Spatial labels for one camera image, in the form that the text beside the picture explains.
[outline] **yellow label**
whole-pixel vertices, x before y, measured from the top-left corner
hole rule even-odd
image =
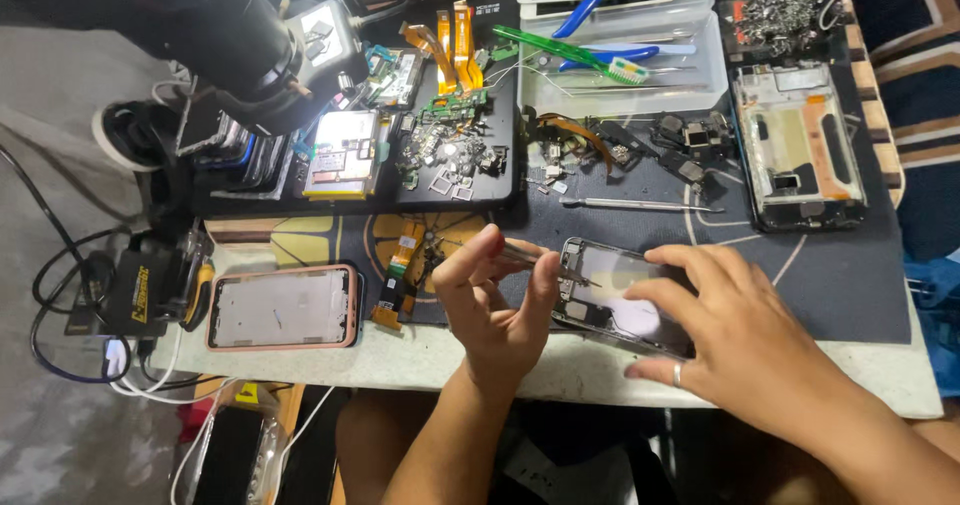
[[[244,383],[243,388],[233,397],[238,402],[247,402],[248,404],[258,404],[257,383]]]
[[[136,274],[136,285],[133,287],[133,313],[131,319],[147,323],[147,286],[150,280],[150,269],[140,265],[140,271]]]

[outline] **plastic tray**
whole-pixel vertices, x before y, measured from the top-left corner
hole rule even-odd
[[[726,94],[728,87],[720,29],[713,6],[714,0],[674,0],[650,7],[596,12],[567,39],[575,45],[592,45],[642,43],[674,37],[675,41],[670,45],[695,45],[697,50],[693,55],[662,54],[641,62],[649,69],[685,68],[652,74],[644,83],[645,86],[671,88],[597,93],[593,87],[621,84],[592,71],[557,74],[559,60],[551,60],[542,66],[539,62],[544,61],[539,61],[541,57],[538,55],[523,64],[547,73],[557,86],[531,69],[520,69],[517,102],[533,106],[538,113],[560,113],[573,118],[710,109]],[[562,18],[522,20],[520,28],[549,38],[563,21]],[[522,45],[521,59],[536,51]],[[565,93],[558,87],[570,89]]]

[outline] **work table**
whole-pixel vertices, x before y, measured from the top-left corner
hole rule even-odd
[[[277,267],[270,250],[227,250],[222,246],[217,246],[213,263],[218,275]],[[908,344],[818,343],[847,375],[899,415],[941,416],[940,396],[912,303],[910,329]],[[439,390],[464,355],[449,328],[432,325],[404,325],[395,332],[366,321],[356,344],[349,348],[236,353],[207,350],[206,330],[204,323],[183,335],[176,369],[338,387]],[[151,357],[157,367],[169,363],[173,332],[170,329],[157,343]],[[624,368],[641,356],[581,334],[551,334],[539,363],[523,380],[517,396],[642,407],[712,406],[685,390],[625,379]]]

